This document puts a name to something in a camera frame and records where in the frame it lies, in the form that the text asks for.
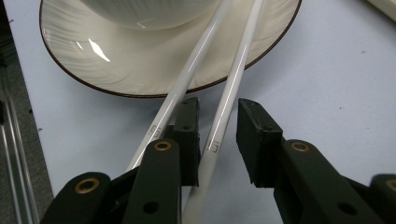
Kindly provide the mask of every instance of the plate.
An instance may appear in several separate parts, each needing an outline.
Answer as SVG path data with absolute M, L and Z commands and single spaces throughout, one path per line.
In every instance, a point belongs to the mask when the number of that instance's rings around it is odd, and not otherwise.
M 252 2 L 233 0 L 189 91 L 227 78 Z M 301 0 L 264 2 L 246 68 L 283 37 L 300 4 Z M 51 57 L 77 81 L 121 96 L 162 97 L 171 90 L 215 9 L 177 28 L 137 31 L 102 19 L 80 1 L 42 0 L 40 28 Z

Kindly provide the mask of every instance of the brass screw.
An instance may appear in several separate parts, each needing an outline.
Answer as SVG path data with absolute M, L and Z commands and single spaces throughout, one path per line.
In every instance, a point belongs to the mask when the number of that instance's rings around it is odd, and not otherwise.
M 291 143 L 291 148 L 299 152 L 307 152 L 309 151 L 309 146 L 301 142 L 293 142 Z
M 169 148 L 171 148 L 171 146 L 172 146 L 172 144 L 170 144 L 169 142 L 161 141 L 161 142 L 158 142 L 157 144 L 155 144 L 154 148 L 159 151 L 166 151 Z
M 77 194 L 86 194 L 99 186 L 99 180 L 97 178 L 91 177 L 87 179 L 83 179 L 78 182 L 75 186 L 75 192 Z
M 396 191 L 396 179 L 389 179 L 387 180 L 387 186 L 392 189 L 393 191 Z

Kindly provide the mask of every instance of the screw hole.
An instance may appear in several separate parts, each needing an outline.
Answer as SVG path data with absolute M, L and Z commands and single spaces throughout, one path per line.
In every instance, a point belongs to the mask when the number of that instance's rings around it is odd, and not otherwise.
M 304 143 L 300 143 L 300 142 L 291 143 L 291 148 L 293 148 L 294 150 L 300 151 L 300 152 L 306 152 L 309 150 L 309 146 L 307 146 Z
M 143 211 L 146 214 L 153 214 L 153 213 L 156 213 L 159 208 L 160 208 L 160 205 L 158 203 L 149 202 L 149 203 L 146 203 L 145 206 L 143 206 Z
M 99 180 L 96 178 L 87 178 L 84 180 L 81 180 L 76 184 L 75 186 L 75 192 L 78 194 L 86 194 L 94 189 L 96 189 L 99 186 Z
M 169 148 L 171 148 L 171 146 L 172 145 L 168 142 L 159 142 L 154 145 L 154 148 L 159 151 L 165 151 L 165 150 L 168 150 Z
M 342 212 L 350 216 L 356 216 L 358 214 L 358 211 L 356 211 L 355 207 L 350 205 L 349 203 L 339 203 L 338 208 Z

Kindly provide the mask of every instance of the plate rim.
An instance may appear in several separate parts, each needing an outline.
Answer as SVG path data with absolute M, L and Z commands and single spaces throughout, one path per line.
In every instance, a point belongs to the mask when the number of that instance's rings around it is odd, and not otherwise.
M 40 10 L 39 10 L 39 14 L 38 14 L 38 18 L 39 18 L 39 22 L 38 23 L 39 23 L 41 38 L 43 39 L 44 46 L 46 47 L 47 52 L 49 53 L 49 55 L 52 58 L 52 60 L 55 61 L 58 64 L 58 66 L 60 66 L 62 68 L 62 70 L 64 70 L 64 72 L 66 72 L 67 75 L 69 75 L 74 80 L 78 81 L 79 83 L 81 83 L 81 84 L 83 84 L 85 86 L 88 86 L 88 87 L 90 87 L 90 88 L 92 88 L 94 90 L 101 91 L 101 92 L 104 92 L 104 93 L 108 93 L 108 94 L 111 94 L 111 95 L 122 96 L 122 97 L 126 97 L 126 98 L 164 98 L 164 97 L 166 97 L 167 94 L 137 95 L 137 94 L 122 93 L 122 92 L 117 92 L 117 91 L 106 90 L 106 89 L 94 86 L 91 83 L 82 80 L 81 78 L 77 77 L 72 72 L 70 72 L 66 67 L 64 67 L 61 64 L 61 62 L 59 62 L 59 60 L 56 58 L 56 56 L 52 53 L 52 51 L 50 50 L 50 46 L 49 46 L 49 44 L 48 44 L 48 42 L 47 42 L 47 40 L 45 38 L 45 34 L 44 34 L 44 30 L 43 30 L 43 24 L 42 24 L 42 12 L 43 12 L 44 1 L 46 1 L 46 0 L 40 0 Z M 301 7 L 302 2 L 303 2 L 303 0 L 298 0 L 297 7 L 294 10 L 294 13 L 293 13 L 293 16 L 291 17 L 291 20 L 289 21 L 288 25 L 283 30 L 283 32 L 280 34 L 280 36 L 276 39 L 276 41 L 274 41 L 274 43 L 268 49 L 266 49 L 261 55 L 259 55 L 256 59 L 254 59 L 252 62 L 248 63 L 247 65 L 245 65 L 245 70 L 247 70 L 253 64 L 257 63 L 259 60 L 261 60 L 269 51 L 271 51 L 271 49 L 273 49 L 276 46 L 277 43 L 279 43 L 279 41 L 283 38 L 283 36 L 285 36 L 285 34 L 288 32 L 289 28 L 294 23 L 294 20 L 296 19 L 297 14 L 300 11 L 300 7 Z M 216 81 L 213 81 L 211 83 L 205 84 L 204 86 L 200 86 L 200 87 L 197 87 L 197 88 L 193 88 L 193 89 L 187 90 L 186 93 L 201 91 L 201 90 L 216 86 L 216 85 L 220 84 L 221 82 L 223 82 L 225 80 L 227 80 L 227 77 L 223 77 L 223 78 L 218 79 Z

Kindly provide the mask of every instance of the black bracket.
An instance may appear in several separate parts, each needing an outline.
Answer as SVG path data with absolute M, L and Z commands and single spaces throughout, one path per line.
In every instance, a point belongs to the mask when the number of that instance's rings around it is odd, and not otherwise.
M 100 173 L 70 180 L 41 224 L 180 223 L 180 187 L 198 186 L 198 112 L 197 98 L 183 101 L 175 124 L 147 146 L 138 168 L 112 181 Z
M 274 188 L 284 223 L 396 223 L 396 175 L 370 188 L 339 175 L 312 144 L 284 140 L 256 102 L 240 99 L 236 141 L 250 181 Z

